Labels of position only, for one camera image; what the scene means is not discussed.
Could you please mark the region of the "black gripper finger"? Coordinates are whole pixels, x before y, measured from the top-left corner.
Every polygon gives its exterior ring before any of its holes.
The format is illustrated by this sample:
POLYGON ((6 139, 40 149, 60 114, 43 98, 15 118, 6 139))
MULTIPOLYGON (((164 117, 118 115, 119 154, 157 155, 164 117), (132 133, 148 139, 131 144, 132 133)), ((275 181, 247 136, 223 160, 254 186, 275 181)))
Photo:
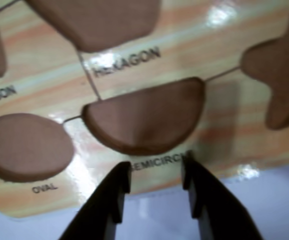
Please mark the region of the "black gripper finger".
POLYGON ((188 191, 190 213, 198 222, 202 240, 261 240, 244 205, 202 164, 193 153, 181 162, 182 188, 188 191))
POLYGON ((125 195, 131 191, 132 166, 118 163, 77 212, 61 240, 114 240, 123 221, 125 195))

